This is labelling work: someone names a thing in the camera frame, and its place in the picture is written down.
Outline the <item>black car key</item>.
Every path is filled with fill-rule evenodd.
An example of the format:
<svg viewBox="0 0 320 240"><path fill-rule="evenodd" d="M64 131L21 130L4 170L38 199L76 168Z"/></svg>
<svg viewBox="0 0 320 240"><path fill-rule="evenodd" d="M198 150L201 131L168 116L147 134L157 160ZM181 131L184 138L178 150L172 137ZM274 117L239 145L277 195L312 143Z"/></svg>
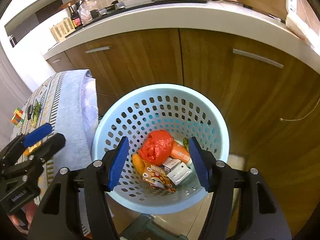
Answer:
<svg viewBox="0 0 320 240"><path fill-rule="evenodd" d="M27 109L27 120L31 119L32 114L33 114L33 105L29 105Z"/></svg>

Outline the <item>red plastic bag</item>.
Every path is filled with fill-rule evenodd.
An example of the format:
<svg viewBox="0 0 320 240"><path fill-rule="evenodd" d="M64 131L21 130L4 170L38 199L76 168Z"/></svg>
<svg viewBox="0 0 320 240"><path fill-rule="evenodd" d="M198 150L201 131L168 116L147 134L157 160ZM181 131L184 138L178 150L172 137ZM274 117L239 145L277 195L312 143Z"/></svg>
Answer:
<svg viewBox="0 0 320 240"><path fill-rule="evenodd" d="M161 166L171 153L173 141L174 138L167 131L152 131L138 154L144 161Z"/></svg>

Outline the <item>rubiks cube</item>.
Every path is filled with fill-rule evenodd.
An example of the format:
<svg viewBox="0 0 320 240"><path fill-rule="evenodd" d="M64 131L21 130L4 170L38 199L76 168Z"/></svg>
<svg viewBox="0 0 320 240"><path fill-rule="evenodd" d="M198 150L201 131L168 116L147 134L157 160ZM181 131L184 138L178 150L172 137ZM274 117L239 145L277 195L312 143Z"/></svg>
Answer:
<svg viewBox="0 0 320 240"><path fill-rule="evenodd" d="M24 123L24 111L20 108L16 108L14 113L13 113L13 117L11 119L11 122L17 126L20 127L23 123Z"/></svg>

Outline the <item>dark soy sauce bottle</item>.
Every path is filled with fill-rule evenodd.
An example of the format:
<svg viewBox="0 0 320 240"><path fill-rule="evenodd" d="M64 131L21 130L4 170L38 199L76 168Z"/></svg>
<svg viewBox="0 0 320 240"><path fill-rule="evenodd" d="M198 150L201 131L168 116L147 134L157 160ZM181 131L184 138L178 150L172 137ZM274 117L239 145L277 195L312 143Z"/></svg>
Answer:
<svg viewBox="0 0 320 240"><path fill-rule="evenodd" d="M73 9L71 3L68 4L69 13L71 16L72 24L75 29L82 26L79 14Z"/></svg>

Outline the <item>wooden kitchen cabinet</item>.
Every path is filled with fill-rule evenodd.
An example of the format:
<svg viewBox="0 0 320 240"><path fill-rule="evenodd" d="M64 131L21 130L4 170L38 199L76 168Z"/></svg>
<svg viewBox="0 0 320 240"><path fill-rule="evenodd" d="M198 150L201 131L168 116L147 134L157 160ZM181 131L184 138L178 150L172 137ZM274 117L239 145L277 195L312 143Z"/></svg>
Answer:
<svg viewBox="0 0 320 240"><path fill-rule="evenodd" d="M319 74L291 55L241 36L198 29L150 29L72 45L48 63L89 69L105 112L153 83L176 83L222 113L230 150L256 167L293 235L319 204Z"/></svg>

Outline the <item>wicker basket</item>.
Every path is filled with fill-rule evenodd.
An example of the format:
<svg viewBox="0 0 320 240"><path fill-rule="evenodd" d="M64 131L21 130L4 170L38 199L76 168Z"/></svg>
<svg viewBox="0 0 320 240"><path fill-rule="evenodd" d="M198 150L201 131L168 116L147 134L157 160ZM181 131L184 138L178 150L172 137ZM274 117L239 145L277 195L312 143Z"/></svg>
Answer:
<svg viewBox="0 0 320 240"><path fill-rule="evenodd" d="M75 27L70 17L65 17L60 23L52 26L50 32L56 42L62 42L66 39L66 36L73 33Z"/></svg>

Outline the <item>white milk carton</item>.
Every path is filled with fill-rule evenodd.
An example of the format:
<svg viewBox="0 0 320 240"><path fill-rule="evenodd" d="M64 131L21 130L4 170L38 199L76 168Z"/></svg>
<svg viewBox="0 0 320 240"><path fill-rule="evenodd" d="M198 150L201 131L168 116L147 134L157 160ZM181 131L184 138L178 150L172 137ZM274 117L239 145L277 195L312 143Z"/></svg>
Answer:
<svg viewBox="0 0 320 240"><path fill-rule="evenodd" d="M166 172L166 174L168 174L180 163L181 161L179 159L168 157L166 161L161 165L161 168Z"/></svg>
<svg viewBox="0 0 320 240"><path fill-rule="evenodd" d="M180 163L167 174L167 177L173 182L174 185L177 186L191 175L192 170L185 165L185 163Z"/></svg>

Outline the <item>green vegetable scrap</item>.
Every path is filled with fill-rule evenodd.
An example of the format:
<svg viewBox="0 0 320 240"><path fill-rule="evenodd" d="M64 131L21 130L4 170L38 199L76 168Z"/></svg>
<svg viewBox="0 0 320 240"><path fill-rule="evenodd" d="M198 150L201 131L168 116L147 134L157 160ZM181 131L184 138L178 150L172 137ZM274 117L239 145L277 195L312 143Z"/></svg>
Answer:
<svg viewBox="0 0 320 240"><path fill-rule="evenodd" d="M41 109L42 109L42 105L37 102L34 105L34 109L33 109L33 116L32 116L32 127L35 128L37 125L37 121L39 118L39 115L41 113Z"/></svg>

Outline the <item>black gas stove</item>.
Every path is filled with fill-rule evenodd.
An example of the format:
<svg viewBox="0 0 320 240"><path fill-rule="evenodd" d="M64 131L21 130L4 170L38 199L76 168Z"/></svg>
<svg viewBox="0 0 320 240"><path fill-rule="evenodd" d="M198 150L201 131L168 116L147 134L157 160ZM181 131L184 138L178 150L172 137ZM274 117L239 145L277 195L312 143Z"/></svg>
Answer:
<svg viewBox="0 0 320 240"><path fill-rule="evenodd" d="M207 3L207 0L127 0L124 2L113 1L111 5L103 9L89 9L89 15L92 17L87 24L76 29L76 31L68 34L70 37L87 26L97 23L105 18L121 14L130 10L150 7L154 5L164 5L171 3Z"/></svg>

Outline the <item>light blue trash basket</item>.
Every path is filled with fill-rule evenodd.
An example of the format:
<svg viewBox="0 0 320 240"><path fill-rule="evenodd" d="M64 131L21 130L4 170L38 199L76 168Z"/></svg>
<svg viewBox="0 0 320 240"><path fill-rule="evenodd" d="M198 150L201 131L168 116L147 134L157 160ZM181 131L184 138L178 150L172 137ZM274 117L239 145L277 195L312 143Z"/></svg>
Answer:
<svg viewBox="0 0 320 240"><path fill-rule="evenodd" d="M129 148L109 196L140 213L175 213L205 197L188 157L190 138L217 160L226 161L229 155L220 111L199 92L179 85L145 86L120 98L97 127L92 158L101 159L122 138Z"/></svg>

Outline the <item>patterned tablecloth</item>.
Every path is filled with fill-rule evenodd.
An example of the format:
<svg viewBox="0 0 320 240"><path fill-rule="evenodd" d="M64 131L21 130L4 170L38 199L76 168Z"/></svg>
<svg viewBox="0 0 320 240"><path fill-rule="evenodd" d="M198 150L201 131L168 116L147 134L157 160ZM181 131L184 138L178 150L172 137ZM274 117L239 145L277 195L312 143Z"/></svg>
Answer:
<svg viewBox="0 0 320 240"><path fill-rule="evenodd" d="M98 125L95 78L87 69L59 72L35 90L26 105L36 102L42 106L37 124L50 123L53 132L64 135L66 144L43 165L38 180L41 193L24 208L29 220L60 168L78 170L92 162L91 148Z"/></svg>

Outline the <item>clear plastic bag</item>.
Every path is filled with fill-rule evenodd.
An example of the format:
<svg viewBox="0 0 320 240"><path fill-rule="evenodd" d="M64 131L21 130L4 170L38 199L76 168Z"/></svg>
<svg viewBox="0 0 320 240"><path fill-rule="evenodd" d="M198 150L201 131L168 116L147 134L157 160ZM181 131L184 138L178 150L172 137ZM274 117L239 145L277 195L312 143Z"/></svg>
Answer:
<svg viewBox="0 0 320 240"><path fill-rule="evenodd" d="M91 11L97 10L97 2L93 0L87 0L87 1L82 1L79 9L78 9L78 14L80 16L81 23L83 25L88 24L92 19Z"/></svg>

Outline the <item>orange snack wrapper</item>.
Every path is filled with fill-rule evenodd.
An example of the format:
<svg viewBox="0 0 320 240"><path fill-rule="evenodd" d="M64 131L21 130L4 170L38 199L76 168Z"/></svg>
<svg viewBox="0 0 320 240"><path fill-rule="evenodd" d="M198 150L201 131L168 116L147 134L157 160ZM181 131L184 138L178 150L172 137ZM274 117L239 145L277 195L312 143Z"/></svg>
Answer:
<svg viewBox="0 0 320 240"><path fill-rule="evenodd" d="M142 174L142 179L152 188L170 193L176 192L176 189L166 172L158 166L152 164L146 165Z"/></svg>

